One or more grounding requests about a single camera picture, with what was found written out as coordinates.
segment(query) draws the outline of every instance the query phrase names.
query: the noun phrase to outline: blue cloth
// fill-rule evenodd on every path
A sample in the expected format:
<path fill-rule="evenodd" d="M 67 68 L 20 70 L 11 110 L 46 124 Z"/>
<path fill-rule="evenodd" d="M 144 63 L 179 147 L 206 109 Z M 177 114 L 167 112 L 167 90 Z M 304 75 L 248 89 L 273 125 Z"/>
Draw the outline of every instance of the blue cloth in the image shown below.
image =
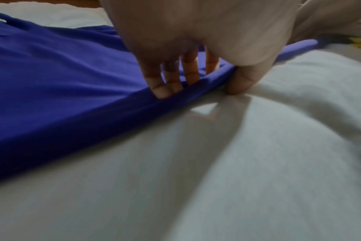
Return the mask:
<path fill-rule="evenodd" d="M 148 124 L 234 71 L 222 60 L 206 77 L 201 49 L 202 79 L 157 100 L 112 27 L 42 27 L 1 13 L 0 19 L 6 21 L 0 21 L 0 179 Z M 294 45 L 278 60 L 320 47 Z"/>

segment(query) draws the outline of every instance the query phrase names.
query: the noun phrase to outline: white bedsheet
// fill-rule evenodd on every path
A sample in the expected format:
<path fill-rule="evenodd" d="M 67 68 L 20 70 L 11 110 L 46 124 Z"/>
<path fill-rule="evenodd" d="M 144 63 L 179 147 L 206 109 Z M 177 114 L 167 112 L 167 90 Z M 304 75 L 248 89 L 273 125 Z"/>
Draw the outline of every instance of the white bedsheet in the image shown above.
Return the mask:
<path fill-rule="evenodd" d="M 49 26 L 102 9 L 0 4 Z M 361 241 L 361 50 L 278 64 L 123 138 L 0 184 L 0 241 Z"/>

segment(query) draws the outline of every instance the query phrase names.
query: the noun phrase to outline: wooden surface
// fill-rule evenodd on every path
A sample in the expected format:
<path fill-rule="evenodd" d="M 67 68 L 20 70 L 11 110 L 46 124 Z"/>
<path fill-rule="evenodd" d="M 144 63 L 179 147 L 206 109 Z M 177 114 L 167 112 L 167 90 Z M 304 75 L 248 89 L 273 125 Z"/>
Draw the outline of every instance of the wooden surface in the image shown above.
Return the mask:
<path fill-rule="evenodd" d="M 51 4 L 69 4 L 80 8 L 100 8 L 98 0 L 35 0 L 35 1 L 18 1 L 18 0 L 0 0 L 0 3 L 11 2 L 47 2 Z"/>

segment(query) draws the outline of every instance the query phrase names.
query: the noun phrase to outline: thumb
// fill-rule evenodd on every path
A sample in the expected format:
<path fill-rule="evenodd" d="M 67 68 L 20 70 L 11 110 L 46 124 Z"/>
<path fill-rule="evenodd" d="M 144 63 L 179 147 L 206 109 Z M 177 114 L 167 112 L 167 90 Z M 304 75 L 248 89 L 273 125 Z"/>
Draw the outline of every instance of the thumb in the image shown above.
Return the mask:
<path fill-rule="evenodd" d="M 240 94 L 259 82 L 272 68 L 278 54 L 253 66 L 239 66 L 226 85 L 227 94 Z"/>

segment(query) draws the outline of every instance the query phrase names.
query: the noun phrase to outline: hand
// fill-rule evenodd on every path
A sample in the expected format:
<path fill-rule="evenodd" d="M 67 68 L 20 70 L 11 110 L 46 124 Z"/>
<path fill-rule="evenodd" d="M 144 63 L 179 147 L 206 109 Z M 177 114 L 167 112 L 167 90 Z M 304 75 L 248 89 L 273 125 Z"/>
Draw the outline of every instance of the hand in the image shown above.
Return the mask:
<path fill-rule="evenodd" d="M 307 0 L 298 10 L 290 42 L 314 38 L 360 19 L 361 0 Z"/>
<path fill-rule="evenodd" d="M 187 83 L 199 79 L 199 45 L 207 47 L 207 73 L 219 66 L 219 57 L 238 66 L 227 84 L 227 93 L 241 93 L 257 83 L 289 40 L 299 3 L 300 0 L 101 0 L 158 98 L 167 98 L 182 89 L 179 58 Z"/>

